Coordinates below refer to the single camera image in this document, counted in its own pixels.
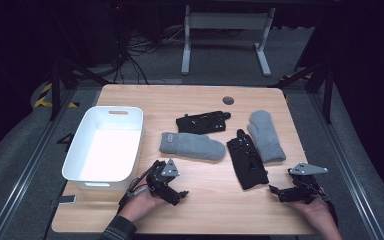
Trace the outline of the white plastic bin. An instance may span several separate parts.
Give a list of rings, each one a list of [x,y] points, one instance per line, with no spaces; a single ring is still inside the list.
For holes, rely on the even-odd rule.
[[[62,167],[80,189],[126,190],[137,174],[143,111],[130,106],[94,106],[83,116]]]

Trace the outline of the person's left hand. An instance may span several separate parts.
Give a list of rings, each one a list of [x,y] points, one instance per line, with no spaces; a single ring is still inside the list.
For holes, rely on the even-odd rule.
[[[165,201],[163,199],[153,197],[146,190],[131,198],[118,215],[130,222],[136,222],[164,204]]]

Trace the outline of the white metal desk frame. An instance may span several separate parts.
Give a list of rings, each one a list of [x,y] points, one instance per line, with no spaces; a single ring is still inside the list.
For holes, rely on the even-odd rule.
[[[254,44],[263,75],[268,77],[271,70],[265,56],[265,45],[274,20],[276,9],[270,8],[266,13],[204,13],[192,12],[191,6],[185,7],[184,17],[184,48],[181,74],[188,75],[191,59],[192,29],[220,29],[220,30],[258,30],[262,33],[261,40]]]

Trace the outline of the black glove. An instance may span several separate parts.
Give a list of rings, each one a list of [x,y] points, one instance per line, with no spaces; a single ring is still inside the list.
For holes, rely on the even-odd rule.
[[[268,184],[267,172],[251,137],[242,129],[227,142],[235,174],[243,190],[258,184]]]
[[[229,112],[214,111],[198,115],[185,114],[176,120],[179,133],[208,134],[226,129],[225,121],[231,117]]]

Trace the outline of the black metal stand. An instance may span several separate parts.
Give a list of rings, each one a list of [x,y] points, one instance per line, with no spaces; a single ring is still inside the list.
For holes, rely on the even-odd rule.
[[[78,85],[78,78],[74,75],[73,71],[76,70],[83,74],[87,79],[91,79],[97,84],[104,86],[109,84],[109,81],[98,76],[92,71],[88,70],[71,60],[56,57],[53,62],[51,70],[51,84],[52,84],[52,113],[50,120],[53,121],[57,118],[63,108],[62,100],[60,97],[60,83],[63,83],[67,90],[75,90]]]
[[[307,93],[317,93],[321,87],[324,87],[322,114],[325,121],[331,123],[331,102],[333,92],[333,71],[331,65],[327,62],[315,64],[311,67],[307,67],[292,76],[285,76],[282,80],[274,85],[268,85],[268,88],[282,89],[299,79],[303,79],[305,76],[310,75],[310,78],[305,85],[305,91]]]

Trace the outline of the yellow black hazard tape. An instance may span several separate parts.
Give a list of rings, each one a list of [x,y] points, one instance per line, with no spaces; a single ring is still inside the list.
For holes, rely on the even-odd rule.
[[[43,87],[40,95],[38,96],[38,99],[33,104],[33,107],[52,107],[53,103],[52,101],[47,101],[46,97],[48,96],[48,93],[52,89],[52,83],[46,83],[46,85]],[[68,107],[70,108],[77,108],[80,106],[80,103],[78,102],[70,102],[68,104]]]

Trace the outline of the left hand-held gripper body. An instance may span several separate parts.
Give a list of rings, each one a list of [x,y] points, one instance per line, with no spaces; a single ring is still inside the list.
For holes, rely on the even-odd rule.
[[[157,196],[172,204],[176,191],[169,186],[169,183],[180,175],[174,161],[169,159],[161,172],[147,174],[146,182],[153,196]]]

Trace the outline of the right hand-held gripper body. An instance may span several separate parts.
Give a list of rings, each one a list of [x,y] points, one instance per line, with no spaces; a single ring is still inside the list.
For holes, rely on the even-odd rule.
[[[314,197],[325,198],[326,194],[317,183],[315,176],[325,174],[328,169],[308,163],[298,163],[295,167],[288,170],[292,177],[294,187],[288,197],[288,202],[303,201],[305,204],[312,202]]]

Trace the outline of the metal floor rail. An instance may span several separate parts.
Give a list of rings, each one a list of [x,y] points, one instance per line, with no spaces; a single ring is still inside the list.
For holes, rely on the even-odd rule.
[[[45,130],[42,133],[41,138],[38,140],[32,155],[29,158],[26,166],[24,167],[20,177],[16,181],[15,185],[11,189],[11,193],[7,198],[5,205],[0,211],[0,240],[4,235],[6,229],[9,226],[18,206],[20,205],[41,161],[44,158],[45,150],[47,149],[51,136],[55,131],[60,119],[62,118],[65,110],[68,108],[68,104],[75,95],[74,90],[67,90],[62,98],[54,97],[53,100],[57,102],[61,101],[57,105],[58,110],[54,113],[51,119],[47,122]]]
[[[348,162],[348,158],[339,141],[339,138],[331,124],[327,123],[324,117],[322,103],[316,94],[308,95],[309,101],[316,111],[319,122],[321,123],[337,158],[337,165],[341,171],[344,181],[351,194],[353,202],[363,220],[371,240],[384,240],[384,231],[375,216],[367,198],[367,194],[357,178],[355,172]]]

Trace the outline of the plain grey mitten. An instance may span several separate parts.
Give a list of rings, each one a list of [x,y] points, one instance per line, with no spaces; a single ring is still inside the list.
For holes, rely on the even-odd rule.
[[[253,112],[247,129],[263,163],[284,161],[286,159],[269,112],[265,110]]]

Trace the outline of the grey mitten with label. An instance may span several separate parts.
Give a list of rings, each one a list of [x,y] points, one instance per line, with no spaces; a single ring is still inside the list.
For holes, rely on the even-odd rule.
[[[221,160],[226,155],[225,147],[219,141],[206,135],[163,132],[159,151],[186,158]]]

